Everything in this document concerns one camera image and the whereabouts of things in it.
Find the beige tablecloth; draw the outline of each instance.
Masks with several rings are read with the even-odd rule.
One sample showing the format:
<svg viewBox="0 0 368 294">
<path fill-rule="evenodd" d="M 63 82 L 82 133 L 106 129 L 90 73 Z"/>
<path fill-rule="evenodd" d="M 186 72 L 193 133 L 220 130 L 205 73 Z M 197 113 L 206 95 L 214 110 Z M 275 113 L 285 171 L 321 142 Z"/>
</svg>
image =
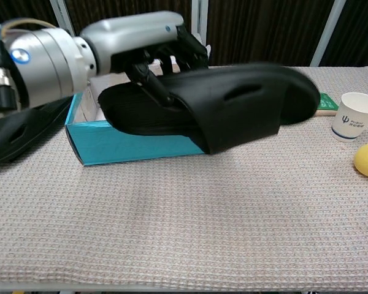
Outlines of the beige tablecloth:
<svg viewBox="0 0 368 294">
<path fill-rule="evenodd" d="M 368 67 L 300 68 L 336 102 Z M 368 178 L 332 117 L 215 156 L 82 167 L 64 130 L 0 166 L 0 282 L 368 290 Z"/>
</svg>

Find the black slide sandal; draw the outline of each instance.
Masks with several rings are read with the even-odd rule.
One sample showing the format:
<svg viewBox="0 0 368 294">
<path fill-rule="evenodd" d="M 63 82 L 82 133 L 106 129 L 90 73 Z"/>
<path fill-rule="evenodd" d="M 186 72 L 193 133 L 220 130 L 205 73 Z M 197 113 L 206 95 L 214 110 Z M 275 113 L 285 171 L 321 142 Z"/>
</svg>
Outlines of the black slide sandal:
<svg viewBox="0 0 368 294">
<path fill-rule="evenodd" d="M 137 85 L 105 89 L 106 120 L 133 135 L 184 135 L 207 154 L 277 134 L 312 117 L 320 102 L 305 75 L 273 64 L 247 64 L 158 77 L 176 103 L 159 107 Z"/>
<path fill-rule="evenodd" d="M 14 160 L 64 120 L 71 98 L 0 118 L 0 163 Z"/>
</svg>

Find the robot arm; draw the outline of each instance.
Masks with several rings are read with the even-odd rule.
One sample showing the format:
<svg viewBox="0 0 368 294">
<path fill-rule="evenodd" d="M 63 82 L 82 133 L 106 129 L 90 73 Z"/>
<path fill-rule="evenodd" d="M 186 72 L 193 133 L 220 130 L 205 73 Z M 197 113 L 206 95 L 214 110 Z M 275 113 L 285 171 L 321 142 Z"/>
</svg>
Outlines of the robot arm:
<svg viewBox="0 0 368 294">
<path fill-rule="evenodd" d="M 157 103 L 170 106 L 173 99 L 148 70 L 149 63 L 162 60 L 164 74 L 172 72 L 170 55 L 176 56 L 181 70 L 207 67 L 206 48 L 174 12 L 101 20 L 86 27 L 80 37 L 60 28 L 8 34 L 3 44 L 0 54 L 7 60 L 0 63 L 3 115 L 82 92 L 90 78 L 111 72 L 126 72 Z M 9 88 L 13 97 L 2 91 Z"/>
</svg>

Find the blue shoe box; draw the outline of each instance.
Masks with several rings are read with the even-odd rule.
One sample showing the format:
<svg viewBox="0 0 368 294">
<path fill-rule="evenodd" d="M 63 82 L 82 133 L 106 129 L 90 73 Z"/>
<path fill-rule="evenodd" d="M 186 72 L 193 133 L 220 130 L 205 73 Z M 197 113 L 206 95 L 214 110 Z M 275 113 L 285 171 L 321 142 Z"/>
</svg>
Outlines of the blue shoe box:
<svg viewBox="0 0 368 294">
<path fill-rule="evenodd" d="M 159 66 L 150 68 L 161 74 Z M 203 153 L 188 137 L 137 136 L 114 129 L 99 108 L 98 95 L 127 81 L 124 73 L 92 78 L 89 87 L 73 97 L 65 128 L 69 143 L 83 165 Z"/>
</svg>

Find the white paper cup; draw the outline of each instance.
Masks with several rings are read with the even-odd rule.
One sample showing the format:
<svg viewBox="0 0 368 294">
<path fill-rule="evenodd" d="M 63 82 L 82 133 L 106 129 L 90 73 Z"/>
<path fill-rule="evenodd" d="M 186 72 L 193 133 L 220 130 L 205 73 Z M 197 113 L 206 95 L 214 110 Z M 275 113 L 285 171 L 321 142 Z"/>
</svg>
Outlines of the white paper cup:
<svg viewBox="0 0 368 294">
<path fill-rule="evenodd" d="M 332 136 L 338 141 L 352 142 L 368 127 L 368 95 L 350 92 L 342 95 L 332 123 Z"/>
</svg>

